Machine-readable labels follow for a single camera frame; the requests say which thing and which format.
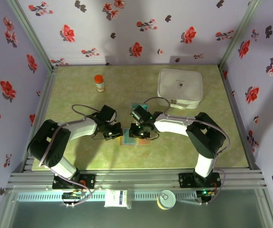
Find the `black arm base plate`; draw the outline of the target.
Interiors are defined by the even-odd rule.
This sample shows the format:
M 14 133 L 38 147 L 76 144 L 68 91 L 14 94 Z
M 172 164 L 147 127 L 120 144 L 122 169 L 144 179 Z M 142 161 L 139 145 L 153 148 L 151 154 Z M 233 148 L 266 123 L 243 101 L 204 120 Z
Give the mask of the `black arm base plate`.
M 195 172 L 179 173 L 179 185 L 180 188 L 219 188 L 221 179 L 217 172 L 211 172 L 207 177 Z
M 96 182 L 95 174 L 76 174 L 71 181 L 87 186 L 89 189 L 94 189 Z M 81 189 L 82 187 L 66 181 L 59 176 L 54 176 L 52 189 L 54 190 L 68 190 L 68 189 Z

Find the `clear acrylic slotted box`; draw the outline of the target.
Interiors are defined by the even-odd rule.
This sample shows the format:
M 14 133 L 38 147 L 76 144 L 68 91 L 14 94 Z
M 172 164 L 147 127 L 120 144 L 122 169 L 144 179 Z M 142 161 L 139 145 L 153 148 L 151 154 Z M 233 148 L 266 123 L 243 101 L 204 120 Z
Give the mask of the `clear acrylic slotted box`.
M 143 104 L 143 103 L 141 103 L 141 102 L 132 102 L 131 103 L 131 106 L 132 106 L 132 104 L 141 104 L 142 105 L 142 107 L 140 107 L 140 106 L 138 106 L 136 109 L 134 109 L 134 110 L 136 110 L 137 112 L 139 112 L 139 111 L 148 111 L 148 105 L 147 104 Z

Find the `grey metal sheet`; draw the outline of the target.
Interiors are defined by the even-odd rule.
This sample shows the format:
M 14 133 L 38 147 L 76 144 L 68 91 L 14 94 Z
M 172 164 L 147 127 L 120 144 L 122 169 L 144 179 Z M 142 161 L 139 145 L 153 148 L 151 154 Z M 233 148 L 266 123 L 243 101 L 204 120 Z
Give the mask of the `grey metal sheet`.
M 0 228 L 273 228 L 273 206 L 263 189 L 222 190 L 217 199 L 198 205 L 176 200 L 162 210 L 157 199 L 132 201 L 132 207 L 105 207 L 104 201 L 67 208 L 63 202 L 19 202 L 5 196 Z

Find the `aluminium frame side rail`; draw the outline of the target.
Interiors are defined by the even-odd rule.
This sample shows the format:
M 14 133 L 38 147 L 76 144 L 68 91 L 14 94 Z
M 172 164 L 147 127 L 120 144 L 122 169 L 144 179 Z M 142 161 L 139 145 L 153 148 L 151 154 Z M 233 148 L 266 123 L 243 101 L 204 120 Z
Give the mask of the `aluminium frame side rail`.
M 22 161 L 19 165 L 14 169 L 12 173 L 21 173 L 25 171 L 32 171 L 32 166 L 34 163 L 35 158 L 29 153 L 27 147 L 28 144 L 31 142 L 35 134 L 37 133 L 38 129 L 42 125 L 45 120 L 50 97 L 52 94 L 54 81 L 57 76 L 59 67 L 54 66 L 52 67 L 52 71 L 48 73 L 47 78 L 45 80 L 45 84 L 41 93 L 40 101 L 38 103 L 38 108 L 35 116 L 35 121 L 33 126 L 31 127 L 30 135 L 26 144 L 25 151 L 22 156 Z
M 247 132 L 245 130 L 240 112 L 238 110 L 238 106 L 235 101 L 235 98 L 231 94 L 233 92 L 231 85 L 230 85 L 229 81 L 227 79 L 225 79 L 223 69 L 220 65 L 218 65 L 218 70 L 219 70 L 220 75 L 222 77 L 222 81 L 223 81 L 223 84 L 224 84 L 224 87 L 226 90 L 227 98 L 228 98 L 228 101 L 231 106 L 231 110 L 233 113 L 235 124 L 236 124 L 237 130 L 238 130 L 239 137 L 240 137 L 240 140 L 241 140 L 241 143 L 243 146 L 244 154 L 245 154 L 245 157 L 246 157 L 246 160 L 248 163 L 248 168 L 251 170 L 260 170 L 260 168 L 255 163 L 255 157 L 252 152 L 252 147 L 249 144 L 248 140 L 246 139 Z

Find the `tin can with pull tab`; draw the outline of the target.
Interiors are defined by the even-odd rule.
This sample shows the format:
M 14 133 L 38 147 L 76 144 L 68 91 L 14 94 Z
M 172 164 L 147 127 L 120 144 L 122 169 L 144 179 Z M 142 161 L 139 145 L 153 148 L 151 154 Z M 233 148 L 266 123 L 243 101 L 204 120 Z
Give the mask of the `tin can with pull tab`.
M 176 204 L 176 196 L 170 190 L 163 190 L 157 197 L 157 205 L 162 210 L 169 210 Z

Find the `brown leather card holder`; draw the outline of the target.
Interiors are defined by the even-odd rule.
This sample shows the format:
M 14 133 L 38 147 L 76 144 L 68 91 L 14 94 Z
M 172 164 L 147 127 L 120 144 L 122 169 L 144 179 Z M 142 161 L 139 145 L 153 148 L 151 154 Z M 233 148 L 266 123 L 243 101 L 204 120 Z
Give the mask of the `brown leather card holder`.
M 122 143 L 122 138 L 123 138 L 123 136 L 120 137 L 120 146 L 124 146 Z M 137 143 L 134 146 L 141 146 L 141 145 L 149 145 L 150 144 L 150 141 L 146 140 L 146 139 L 136 138 L 136 141 L 137 141 Z

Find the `white paper packet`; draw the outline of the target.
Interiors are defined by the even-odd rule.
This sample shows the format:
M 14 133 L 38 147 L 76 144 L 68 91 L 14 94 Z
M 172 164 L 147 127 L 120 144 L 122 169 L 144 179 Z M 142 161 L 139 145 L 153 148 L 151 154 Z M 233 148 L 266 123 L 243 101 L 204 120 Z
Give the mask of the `white paper packet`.
M 128 207 L 127 190 L 106 190 L 105 207 Z

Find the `aluminium frame cross rails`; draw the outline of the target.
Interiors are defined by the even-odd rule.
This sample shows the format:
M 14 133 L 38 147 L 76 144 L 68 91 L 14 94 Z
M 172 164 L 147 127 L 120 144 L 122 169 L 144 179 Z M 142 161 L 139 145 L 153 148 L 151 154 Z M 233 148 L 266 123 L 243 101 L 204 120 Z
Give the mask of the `aluminium frame cross rails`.
M 180 188 L 179 173 L 192 173 L 192 169 L 140 169 L 140 170 L 91 170 L 82 174 L 95 174 L 94 190 L 187 190 Z M 222 190 L 266 189 L 267 184 L 260 170 L 248 168 L 220 169 Z M 13 173 L 6 190 L 46 191 L 52 189 L 54 175 L 50 171 L 25 171 Z

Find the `orange capped supplement bottle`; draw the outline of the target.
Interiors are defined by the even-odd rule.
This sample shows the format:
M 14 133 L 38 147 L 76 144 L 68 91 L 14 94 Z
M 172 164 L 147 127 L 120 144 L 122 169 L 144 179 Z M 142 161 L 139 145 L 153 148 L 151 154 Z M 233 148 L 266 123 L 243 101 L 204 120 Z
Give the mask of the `orange capped supplement bottle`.
M 104 92 L 105 91 L 105 85 L 104 85 L 104 78 L 102 75 L 95 75 L 94 76 L 94 82 L 96 85 L 96 89 L 98 92 Z

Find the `aluminium corner post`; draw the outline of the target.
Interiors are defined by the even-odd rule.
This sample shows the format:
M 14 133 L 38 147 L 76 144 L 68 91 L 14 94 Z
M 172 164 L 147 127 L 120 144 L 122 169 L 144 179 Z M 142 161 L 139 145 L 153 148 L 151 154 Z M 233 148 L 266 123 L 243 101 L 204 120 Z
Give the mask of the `aluminium corner post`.
M 33 29 L 29 19 L 27 18 L 26 14 L 24 13 L 21 5 L 19 4 L 18 0 L 6 0 L 10 8 L 12 9 L 13 13 L 17 17 L 18 21 L 22 25 L 25 33 L 27 34 L 29 40 L 33 44 L 34 48 L 38 52 L 41 60 L 44 62 L 45 66 L 50 72 L 53 72 L 54 67 L 50 63 L 48 55 L 44 50 L 35 30 Z
M 246 10 L 239 26 L 237 27 L 237 30 L 236 30 L 232 40 L 230 41 L 230 44 L 229 44 L 228 48 L 226 49 L 220 63 L 218 64 L 218 69 L 220 71 L 223 69 L 225 64 L 230 59 L 232 53 L 234 52 L 234 48 L 236 47 L 241 36 L 245 33 L 245 30 L 247 29 L 248 24 L 252 20 L 252 17 L 254 15 L 254 13 L 256 12 L 256 9 L 259 6 L 259 4 L 261 3 L 261 1 L 262 0 L 250 0 L 249 1 L 249 4 L 247 6 L 247 10 Z

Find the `white square container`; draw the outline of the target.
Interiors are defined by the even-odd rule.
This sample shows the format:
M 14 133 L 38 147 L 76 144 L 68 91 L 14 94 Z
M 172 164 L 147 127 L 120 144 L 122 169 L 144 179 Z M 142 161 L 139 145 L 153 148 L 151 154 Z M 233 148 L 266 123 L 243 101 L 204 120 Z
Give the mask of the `white square container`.
M 162 69 L 159 72 L 157 96 L 162 106 L 196 109 L 203 98 L 202 75 L 197 71 Z

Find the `small controller circuit board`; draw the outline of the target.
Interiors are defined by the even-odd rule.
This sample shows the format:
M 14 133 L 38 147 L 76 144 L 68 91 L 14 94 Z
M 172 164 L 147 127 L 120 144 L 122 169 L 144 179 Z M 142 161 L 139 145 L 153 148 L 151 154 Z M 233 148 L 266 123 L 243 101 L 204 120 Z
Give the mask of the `small controller circuit board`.
M 214 190 L 197 190 L 197 201 L 200 205 L 208 205 L 215 197 Z
M 61 200 L 66 207 L 74 207 L 76 203 L 84 199 L 86 192 L 83 190 L 74 190 L 72 192 L 64 192 Z

